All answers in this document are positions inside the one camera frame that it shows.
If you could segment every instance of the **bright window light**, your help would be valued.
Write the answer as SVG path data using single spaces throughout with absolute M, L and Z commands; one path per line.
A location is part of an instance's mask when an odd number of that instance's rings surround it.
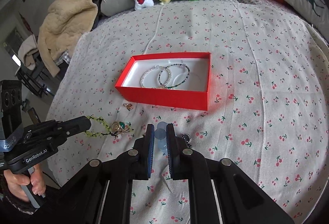
M 18 66 L 21 66 L 21 62 L 20 60 L 18 59 L 18 57 L 14 54 L 12 59 L 14 60 L 14 62 L 18 65 Z

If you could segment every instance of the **red box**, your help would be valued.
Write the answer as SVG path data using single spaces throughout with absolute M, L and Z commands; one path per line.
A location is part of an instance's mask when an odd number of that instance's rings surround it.
M 124 87 L 124 81 L 131 71 L 134 63 L 141 60 L 157 59 L 208 59 L 207 71 L 205 72 L 205 91 L 157 89 L 142 87 Z M 116 89 L 130 102 L 178 107 L 195 110 L 208 110 L 209 99 L 209 78 L 210 78 L 210 53 L 208 52 L 179 52 L 159 53 L 132 56 L 118 81 Z

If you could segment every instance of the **blue bead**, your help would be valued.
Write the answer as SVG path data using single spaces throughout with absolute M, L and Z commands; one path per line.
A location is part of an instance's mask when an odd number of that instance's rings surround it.
M 166 138 L 166 131 L 164 129 L 157 129 L 154 132 L 154 137 L 157 138 L 158 140 L 163 140 Z
M 167 140 L 158 140 L 158 147 L 161 151 L 167 151 Z
M 166 128 L 167 128 L 167 123 L 164 121 L 159 122 L 157 125 L 157 129 L 164 129 L 166 131 Z

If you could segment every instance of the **open box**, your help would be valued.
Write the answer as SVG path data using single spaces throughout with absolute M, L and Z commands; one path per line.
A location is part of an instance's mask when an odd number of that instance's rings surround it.
M 155 69 L 146 74 L 145 88 L 142 88 L 140 80 L 147 70 L 155 65 L 171 64 L 186 64 L 190 68 L 190 75 L 185 83 L 173 89 L 158 88 L 161 69 Z M 180 83 L 187 75 L 187 69 L 184 67 L 172 66 L 170 70 L 172 79 L 168 86 Z M 208 52 L 144 54 L 131 57 L 115 87 L 130 102 L 207 111 L 209 78 Z M 165 70 L 161 75 L 162 83 L 167 79 L 168 74 Z

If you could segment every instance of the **cherry print fabric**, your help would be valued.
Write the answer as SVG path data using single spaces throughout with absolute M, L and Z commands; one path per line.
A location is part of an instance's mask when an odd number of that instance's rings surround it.
M 302 223 L 327 181 L 329 50 L 298 16 L 263 5 L 179 2 L 121 15 L 84 34 L 48 119 L 102 116 L 133 132 L 120 140 L 79 134 L 48 159 L 65 184 L 91 159 L 131 149 L 149 123 L 173 123 L 206 158 L 230 158 Z M 211 52 L 208 111 L 127 103 L 114 84 L 132 55 Z M 99 123 L 92 131 L 103 131 Z M 133 183 L 131 223 L 189 223 L 188 183 L 172 181 L 155 140 L 151 179 Z

